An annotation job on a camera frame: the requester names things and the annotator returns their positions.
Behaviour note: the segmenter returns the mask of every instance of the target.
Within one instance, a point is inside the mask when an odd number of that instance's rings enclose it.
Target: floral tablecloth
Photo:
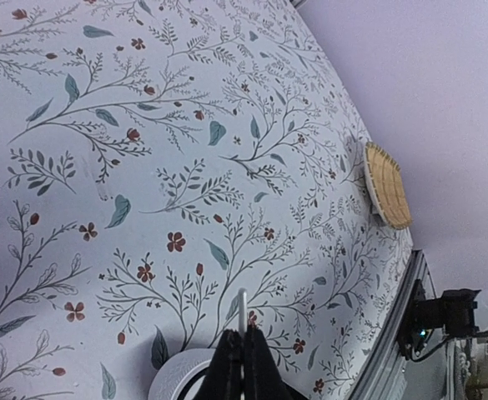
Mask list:
[[[411,249],[288,0],[0,0],[0,398],[138,399],[249,322],[343,398]]]

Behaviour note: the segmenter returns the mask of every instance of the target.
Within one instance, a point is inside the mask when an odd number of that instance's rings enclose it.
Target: wall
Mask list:
[[[488,2],[309,0],[300,12],[400,162],[437,289],[488,289]]]

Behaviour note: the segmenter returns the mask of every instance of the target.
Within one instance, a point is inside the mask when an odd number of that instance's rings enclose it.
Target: red flower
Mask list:
[[[138,274],[136,276],[138,279],[141,279],[142,282],[147,282],[154,278],[149,264],[145,264],[143,267],[138,267]]]
[[[264,231],[264,236],[266,237],[266,239],[271,240],[274,238],[274,233],[275,231],[271,227],[267,227]]]
[[[140,133],[136,129],[134,129],[134,128],[131,127],[127,131],[127,138],[131,142],[137,142],[140,139]]]
[[[247,318],[247,324],[250,325],[250,326],[252,326],[252,327],[256,327],[257,326],[257,316],[254,313],[254,311],[250,311],[249,312],[249,315],[248,315],[248,318]]]
[[[140,38],[138,38],[138,39],[132,39],[131,45],[136,50],[142,50],[143,48],[145,48],[145,45],[143,44],[143,40],[140,39]]]
[[[78,321],[82,321],[85,318],[84,314],[81,313],[81,311],[84,310],[84,304],[82,302],[77,304],[75,308],[73,308],[73,305],[70,302],[66,302],[63,309],[70,312],[66,319],[71,323],[75,320],[75,318]]]
[[[325,382],[322,378],[320,378],[315,382],[314,389],[312,390],[314,391],[314,393],[321,394],[321,391],[324,389],[324,386],[325,386]]]
[[[181,232],[177,232],[175,234],[172,232],[168,233],[168,240],[168,250],[170,252],[173,250],[176,250],[179,253],[183,251],[183,246],[186,244],[186,239],[184,239]]]
[[[95,238],[98,235],[97,231],[95,230],[95,225],[93,224],[93,222],[89,223],[88,227],[81,225],[78,231],[84,233],[83,239],[86,242],[89,242],[90,238]]]
[[[27,12],[18,8],[16,11],[12,11],[13,19],[25,19],[27,17]]]
[[[296,354],[300,354],[303,352],[305,344],[307,344],[305,340],[295,339],[295,343],[292,348],[294,349]]]
[[[66,374],[66,370],[60,367],[54,368],[53,374],[56,375],[57,377],[63,377]]]
[[[37,212],[35,212],[33,215],[30,216],[30,224],[31,225],[36,225],[39,220],[40,220],[40,216],[38,215]]]
[[[154,95],[154,87],[152,87],[152,86],[145,85],[143,87],[143,91],[146,92],[149,96],[153,96]]]

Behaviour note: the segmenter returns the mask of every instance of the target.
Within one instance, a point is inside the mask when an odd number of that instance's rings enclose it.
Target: blue-gray leaf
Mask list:
[[[114,201],[115,204],[115,211],[113,212],[112,219],[110,220],[110,224],[105,228],[114,228],[118,225],[121,225],[125,218],[127,217],[128,213],[130,212],[130,201],[123,197],[121,194],[116,196],[116,200]]]
[[[91,25],[84,25],[83,33],[86,38],[90,39],[100,38],[102,36],[113,36],[113,33],[111,33],[110,31],[106,31],[99,27],[93,27]]]
[[[113,376],[110,375],[108,369],[101,362],[101,372],[103,374],[103,389],[101,390],[101,396],[103,400],[112,400],[116,397],[116,381]]]
[[[310,352],[310,357],[309,357],[309,365],[307,365],[307,368],[309,369],[309,371],[312,369],[312,367],[314,366],[314,359],[316,357],[316,352],[318,351],[318,346],[316,346],[314,348],[314,350],[312,350],[312,352]]]
[[[32,121],[36,121],[38,118],[40,118],[51,105],[51,101],[52,99],[43,104],[41,107],[36,108],[36,111],[30,114],[30,117],[28,117],[25,121],[31,123]]]
[[[116,121],[116,118],[112,116],[110,112],[107,110],[104,110],[102,108],[97,108],[95,110],[95,116],[99,119],[102,119],[106,123],[109,123],[110,125],[114,125],[115,127],[118,127],[118,121]]]
[[[147,14],[153,16],[153,14],[151,13],[151,8],[149,8],[149,6],[145,3],[144,0],[138,0],[138,5],[140,6],[140,8],[142,8]]]
[[[253,116],[253,120],[251,121],[251,136],[255,139],[260,139],[259,125],[257,123],[257,120],[254,119],[254,116]]]
[[[162,331],[157,327],[157,335],[154,337],[151,347],[151,363],[154,369],[159,370],[169,360],[168,345]]]
[[[276,90],[275,90],[275,94],[277,94],[277,97],[279,98],[280,102],[283,103],[283,106],[285,106],[286,100],[284,100],[284,97],[279,92],[277,92]]]
[[[34,317],[36,317],[36,316],[35,315],[28,315],[26,317],[16,318],[10,322],[4,323],[3,325],[0,326],[0,338],[2,338],[7,333],[10,333],[11,331],[18,329],[26,321],[28,321],[29,319],[32,319]]]
[[[345,303],[349,306],[349,308],[353,308],[353,303],[351,302],[350,295],[348,293],[342,293],[344,296]]]
[[[221,269],[227,271],[227,267],[229,266],[229,257],[227,257],[227,253],[224,252],[223,249],[221,249],[220,247],[210,242],[209,240],[204,239],[204,241],[209,244],[210,253],[212,254],[212,257],[214,257],[215,260],[219,263]]]
[[[73,103],[75,100],[78,99],[78,96],[80,96],[75,78],[68,74],[64,86],[66,88],[66,92],[68,92],[69,95],[69,103]]]
[[[138,104],[136,104],[136,107],[138,107],[140,110],[144,110],[144,111],[153,111],[153,110],[159,110],[160,109],[160,107],[151,106],[151,105],[146,104],[144,102],[139,102]]]
[[[266,192],[259,192],[259,193],[257,193],[257,195],[254,197],[253,200],[254,200],[255,203],[258,203],[260,200],[262,200],[262,198],[264,196],[268,196],[268,193],[266,193]]]
[[[272,157],[275,161],[278,161],[279,163],[283,164],[286,167],[286,164],[284,163],[283,158],[279,154],[270,154],[270,157]]]
[[[210,123],[209,146],[215,146],[216,144],[218,144],[221,138],[225,136],[225,133],[227,133],[227,129],[225,129],[225,127],[221,123],[217,121],[212,121]]]
[[[314,282],[316,282],[317,285],[324,286],[327,284],[327,279],[325,279],[325,277],[317,277]]]
[[[238,300],[238,294],[234,296],[233,301],[230,302],[229,310],[227,311],[227,317],[225,317],[225,321],[230,320],[236,312],[238,311],[238,305],[239,305],[239,300]]]

